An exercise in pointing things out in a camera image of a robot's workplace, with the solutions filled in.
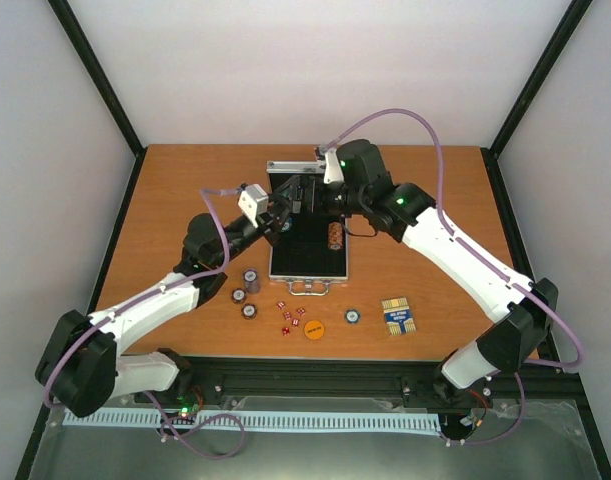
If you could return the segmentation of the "aluminium poker case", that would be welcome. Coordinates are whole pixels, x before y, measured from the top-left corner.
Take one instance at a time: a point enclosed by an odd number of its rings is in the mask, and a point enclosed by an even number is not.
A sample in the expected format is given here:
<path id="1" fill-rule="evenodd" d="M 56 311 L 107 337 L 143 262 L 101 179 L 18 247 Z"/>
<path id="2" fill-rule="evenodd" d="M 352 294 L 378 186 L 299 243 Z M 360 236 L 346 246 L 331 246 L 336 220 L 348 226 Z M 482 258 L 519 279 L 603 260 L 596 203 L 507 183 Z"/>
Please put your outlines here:
<path id="1" fill-rule="evenodd" d="M 266 173 L 273 193 L 284 193 L 287 180 L 293 175 L 311 175 L 322 180 L 324 168 L 318 162 L 270 161 Z M 349 279 L 348 236 L 346 221 L 334 215 L 292 213 L 292 227 L 281 232 L 270 250 L 269 279 L 287 285 L 293 296 L 325 296 L 333 284 Z M 344 244 L 338 251 L 328 249 L 328 225 L 340 222 L 344 229 Z"/>

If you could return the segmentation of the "red poker chip stack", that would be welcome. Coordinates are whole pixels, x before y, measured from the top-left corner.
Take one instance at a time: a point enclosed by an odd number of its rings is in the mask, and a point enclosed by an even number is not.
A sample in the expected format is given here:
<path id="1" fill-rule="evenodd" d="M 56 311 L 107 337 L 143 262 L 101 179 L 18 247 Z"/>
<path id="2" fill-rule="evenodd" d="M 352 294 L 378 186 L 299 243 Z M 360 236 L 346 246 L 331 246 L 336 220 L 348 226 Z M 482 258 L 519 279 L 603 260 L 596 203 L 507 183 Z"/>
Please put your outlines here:
<path id="1" fill-rule="evenodd" d="M 328 249 L 338 251 L 344 244 L 344 229 L 340 222 L 331 222 L 328 225 L 327 237 Z"/>

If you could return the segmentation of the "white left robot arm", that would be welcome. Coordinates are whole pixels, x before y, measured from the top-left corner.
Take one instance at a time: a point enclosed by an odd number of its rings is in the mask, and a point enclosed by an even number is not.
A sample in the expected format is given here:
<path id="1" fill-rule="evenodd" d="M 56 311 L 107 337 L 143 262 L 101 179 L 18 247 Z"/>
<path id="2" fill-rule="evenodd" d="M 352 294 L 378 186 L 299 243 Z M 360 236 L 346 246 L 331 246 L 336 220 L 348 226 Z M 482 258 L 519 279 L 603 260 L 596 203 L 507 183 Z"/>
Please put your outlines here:
<path id="1" fill-rule="evenodd" d="M 261 238 L 276 240 L 289 214 L 282 201 L 254 219 L 241 215 L 227 226 L 209 213 L 199 214 L 188 225 L 180 262 L 161 281 L 116 306 L 64 314 L 35 372 L 45 405 L 64 406 L 82 418 L 112 398 L 142 391 L 160 392 L 175 403 L 186 400 L 193 378 L 179 354 L 160 348 L 129 355 L 127 349 L 213 298 L 225 283 L 228 262 Z"/>

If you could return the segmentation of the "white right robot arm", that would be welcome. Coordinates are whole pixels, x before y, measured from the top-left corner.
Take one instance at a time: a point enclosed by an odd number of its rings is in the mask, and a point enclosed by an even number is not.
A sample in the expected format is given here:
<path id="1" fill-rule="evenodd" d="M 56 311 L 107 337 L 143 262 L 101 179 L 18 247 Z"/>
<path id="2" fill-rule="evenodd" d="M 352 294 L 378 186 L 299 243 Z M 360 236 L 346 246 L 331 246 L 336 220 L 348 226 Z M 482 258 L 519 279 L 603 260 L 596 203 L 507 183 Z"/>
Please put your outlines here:
<path id="1" fill-rule="evenodd" d="M 441 364 L 434 389 L 465 390 L 497 372 L 516 372 L 551 331 L 558 298 L 549 280 L 533 281 L 472 240 L 412 183 L 396 183 L 378 147 L 354 140 L 321 154 L 322 177 L 294 174 L 277 189 L 316 215 L 361 215 L 377 232 L 423 255 L 478 304 L 492 325 Z"/>

